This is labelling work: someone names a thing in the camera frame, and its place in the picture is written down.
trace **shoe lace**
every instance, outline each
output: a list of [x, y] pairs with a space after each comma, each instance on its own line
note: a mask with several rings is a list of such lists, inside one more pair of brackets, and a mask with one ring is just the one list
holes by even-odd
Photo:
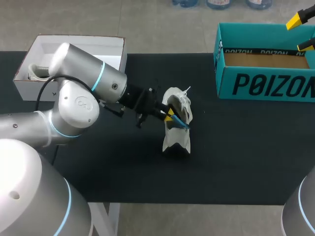
[[181, 102], [181, 109], [184, 109], [184, 106], [186, 105], [186, 103], [191, 104], [190, 99], [187, 97], [187, 91], [191, 88], [191, 86], [189, 86], [188, 89], [186, 89], [185, 91], [179, 92], [176, 94], [176, 96], [179, 98], [180, 102]]

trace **white box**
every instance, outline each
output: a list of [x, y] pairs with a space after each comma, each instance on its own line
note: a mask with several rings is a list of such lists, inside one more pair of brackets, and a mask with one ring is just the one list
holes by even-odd
[[[39, 35], [26, 54], [13, 79], [24, 101], [36, 101], [40, 88], [45, 81], [33, 81], [28, 78], [28, 66], [32, 63], [48, 67], [54, 52], [64, 42], [92, 54], [98, 59], [125, 72], [127, 52], [125, 38], [78, 35]], [[55, 101], [58, 97], [58, 83], [50, 82], [45, 88], [41, 101]]]

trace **black cable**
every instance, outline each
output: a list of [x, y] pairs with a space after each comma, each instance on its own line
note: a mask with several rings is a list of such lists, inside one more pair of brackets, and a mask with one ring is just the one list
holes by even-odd
[[42, 95], [42, 93], [44, 92], [44, 89], [46, 88], [46, 86], [48, 85], [49, 82], [51, 82], [52, 80], [55, 79], [59, 79], [59, 78], [65, 78], [67, 80], [71, 80], [71, 81], [75, 81], [78, 82], [80, 84], [82, 84], [93, 96], [94, 98], [97, 100], [98, 103], [100, 103], [97, 95], [91, 90], [91, 88], [89, 86], [87, 86], [86, 83], [84, 83], [83, 81], [79, 80], [78, 78], [75, 78], [73, 76], [69, 76], [69, 75], [56, 75], [56, 76], [52, 76], [51, 78], [49, 78], [44, 85], [41, 87], [39, 94], [37, 96], [37, 100], [36, 100], [36, 104], [35, 104], [35, 111], [38, 111], [38, 107], [39, 107], [39, 102], [40, 102], [40, 97]]

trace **yellow object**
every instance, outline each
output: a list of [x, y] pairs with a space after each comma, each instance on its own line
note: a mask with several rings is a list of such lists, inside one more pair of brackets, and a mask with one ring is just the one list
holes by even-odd
[[300, 26], [302, 24], [300, 16], [298, 13], [296, 13], [291, 20], [289, 20], [286, 24], [287, 30], [291, 30], [297, 26]]
[[[169, 115], [173, 115], [174, 114], [172, 108], [169, 109], [168, 113], [169, 113]], [[169, 117], [169, 116], [166, 116], [164, 121], [173, 121], [173, 119], [171, 117]]]
[[307, 47], [307, 48], [304, 48], [304, 49], [300, 50], [299, 45], [297, 45], [297, 49], [298, 49], [300, 52], [303, 52], [303, 51], [311, 51], [311, 50], [314, 50], [314, 47], [313, 47], [313, 45], [311, 45], [311, 46], [309, 46], [309, 47]]

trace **shoe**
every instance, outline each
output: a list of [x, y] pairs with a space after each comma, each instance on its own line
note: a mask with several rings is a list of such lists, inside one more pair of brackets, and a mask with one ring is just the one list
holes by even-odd
[[[169, 88], [163, 97], [162, 103], [169, 105], [174, 109], [174, 113], [186, 124], [192, 120], [190, 109], [190, 99], [187, 97], [187, 91], [190, 87], [181, 91], [179, 88]], [[165, 138], [163, 142], [163, 152], [170, 155], [190, 154], [189, 129], [184, 128], [176, 121], [165, 121]]]
[[46, 81], [50, 78], [48, 67], [38, 66], [36, 64], [29, 65], [29, 80]]

